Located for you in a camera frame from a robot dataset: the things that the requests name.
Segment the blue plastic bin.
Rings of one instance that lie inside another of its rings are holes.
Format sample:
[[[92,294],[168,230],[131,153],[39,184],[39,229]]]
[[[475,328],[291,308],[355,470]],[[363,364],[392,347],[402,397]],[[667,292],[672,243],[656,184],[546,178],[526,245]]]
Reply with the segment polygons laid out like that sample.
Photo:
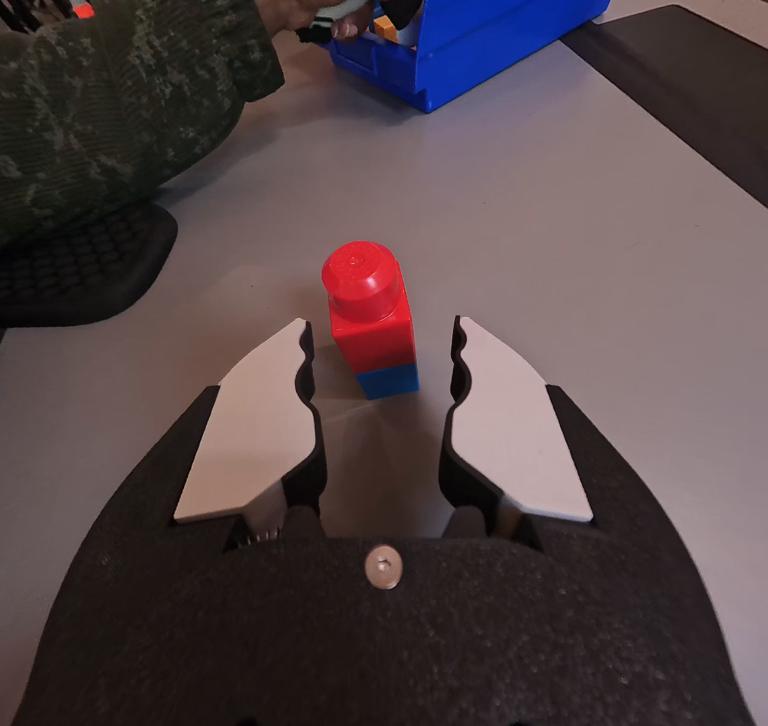
[[[425,0],[416,48],[365,33],[323,46],[344,68],[434,112],[602,14],[610,0]]]

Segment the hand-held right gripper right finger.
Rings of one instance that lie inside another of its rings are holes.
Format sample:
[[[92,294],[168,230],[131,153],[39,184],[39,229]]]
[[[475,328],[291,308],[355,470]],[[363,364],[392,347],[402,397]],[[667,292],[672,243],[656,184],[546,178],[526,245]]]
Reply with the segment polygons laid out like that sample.
[[[445,536],[513,536],[524,516],[590,525],[594,514],[543,377],[469,317],[455,318],[438,484]]]

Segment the blue mega block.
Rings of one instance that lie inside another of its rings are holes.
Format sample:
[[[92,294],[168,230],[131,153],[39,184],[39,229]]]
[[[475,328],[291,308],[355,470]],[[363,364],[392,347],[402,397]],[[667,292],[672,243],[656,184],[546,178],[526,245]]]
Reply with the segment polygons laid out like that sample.
[[[419,390],[416,362],[370,370],[356,374],[355,378],[366,398],[371,401]]]

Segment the black mesh pad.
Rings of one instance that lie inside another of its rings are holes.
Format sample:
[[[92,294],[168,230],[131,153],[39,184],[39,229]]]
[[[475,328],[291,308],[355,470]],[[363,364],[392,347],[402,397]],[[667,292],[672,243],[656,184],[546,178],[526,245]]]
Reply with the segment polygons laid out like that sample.
[[[141,202],[2,253],[2,330],[72,327],[122,313],[156,281],[177,236],[168,211]]]

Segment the person's left forearm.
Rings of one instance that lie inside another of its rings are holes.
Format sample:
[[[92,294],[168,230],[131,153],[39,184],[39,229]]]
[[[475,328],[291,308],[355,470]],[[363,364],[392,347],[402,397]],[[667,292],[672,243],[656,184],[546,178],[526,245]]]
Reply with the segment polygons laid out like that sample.
[[[91,4],[2,33],[2,250],[148,198],[284,83],[254,0]]]

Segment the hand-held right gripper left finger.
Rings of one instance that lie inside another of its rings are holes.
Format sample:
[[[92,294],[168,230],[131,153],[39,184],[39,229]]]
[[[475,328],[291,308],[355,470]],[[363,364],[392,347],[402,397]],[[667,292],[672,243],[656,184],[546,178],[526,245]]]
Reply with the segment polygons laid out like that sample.
[[[218,386],[174,512],[177,523],[241,516],[256,541],[288,510],[320,511],[328,471],[311,324],[297,318],[239,361]]]

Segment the red mega block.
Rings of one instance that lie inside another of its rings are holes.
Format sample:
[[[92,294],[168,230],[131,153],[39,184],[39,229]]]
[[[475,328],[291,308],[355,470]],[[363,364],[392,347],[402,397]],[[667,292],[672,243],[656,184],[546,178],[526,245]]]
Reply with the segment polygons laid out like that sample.
[[[412,314],[399,262],[387,247],[352,241],[322,267],[332,338],[356,375],[416,362]]]

